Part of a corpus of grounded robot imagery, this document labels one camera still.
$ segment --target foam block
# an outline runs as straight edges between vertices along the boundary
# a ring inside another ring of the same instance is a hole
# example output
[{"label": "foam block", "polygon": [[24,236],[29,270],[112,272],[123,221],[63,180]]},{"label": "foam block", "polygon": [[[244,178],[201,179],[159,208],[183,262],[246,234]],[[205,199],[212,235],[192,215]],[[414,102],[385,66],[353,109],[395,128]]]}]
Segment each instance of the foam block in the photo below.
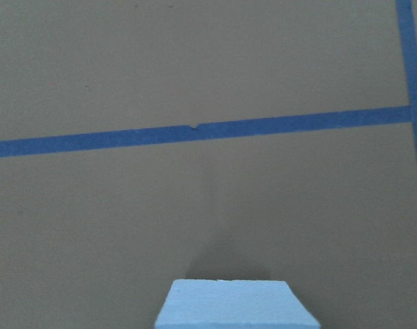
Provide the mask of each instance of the foam block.
[{"label": "foam block", "polygon": [[176,280],[155,329],[317,329],[286,282]]}]

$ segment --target light blue foam block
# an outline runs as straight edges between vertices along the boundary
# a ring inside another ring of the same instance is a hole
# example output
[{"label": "light blue foam block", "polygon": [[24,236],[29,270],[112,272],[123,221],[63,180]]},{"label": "light blue foam block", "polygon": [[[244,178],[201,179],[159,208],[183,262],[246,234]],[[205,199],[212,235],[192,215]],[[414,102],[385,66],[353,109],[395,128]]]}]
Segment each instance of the light blue foam block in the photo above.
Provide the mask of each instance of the light blue foam block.
[{"label": "light blue foam block", "polygon": [[176,280],[155,329],[318,329],[286,282]]}]

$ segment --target blue tape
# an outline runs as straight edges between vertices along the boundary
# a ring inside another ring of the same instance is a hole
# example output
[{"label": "blue tape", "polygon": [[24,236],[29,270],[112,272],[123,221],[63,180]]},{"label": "blue tape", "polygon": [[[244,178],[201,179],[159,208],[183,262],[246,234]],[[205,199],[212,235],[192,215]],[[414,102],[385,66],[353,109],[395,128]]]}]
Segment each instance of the blue tape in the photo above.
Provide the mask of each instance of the blue tape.
[{"label": "blue tape", "polygon": [[411,121],[408,106],[0,141],[0,158]]},{"label": "blue tape", "polygon": [[396,0],[402,54],[407,75],[410,112],[413,122],[414,142],[417,153],[417,37],[411,0]]},{"label": "blue tape", "polygon": [[396,0],[399,31],[409,103],[412,106],[413,119],[417,119],[417,37],[412,12],[412,0]]}]

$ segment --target gray floor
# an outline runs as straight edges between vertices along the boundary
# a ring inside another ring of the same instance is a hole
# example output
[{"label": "gray floor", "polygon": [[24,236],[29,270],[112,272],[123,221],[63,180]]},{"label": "gray floor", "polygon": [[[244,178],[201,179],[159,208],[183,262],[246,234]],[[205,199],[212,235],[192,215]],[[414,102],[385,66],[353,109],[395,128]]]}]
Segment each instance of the gray floor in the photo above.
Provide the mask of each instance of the gray floor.
[{"label": "gray floor", "polygon": [[[405,88],[391,0],[0,0],[0,140]],[[0,158],[0,329],[151,328],[176,278],[286,280],[324,329],[417,328],[411,125]]]}]

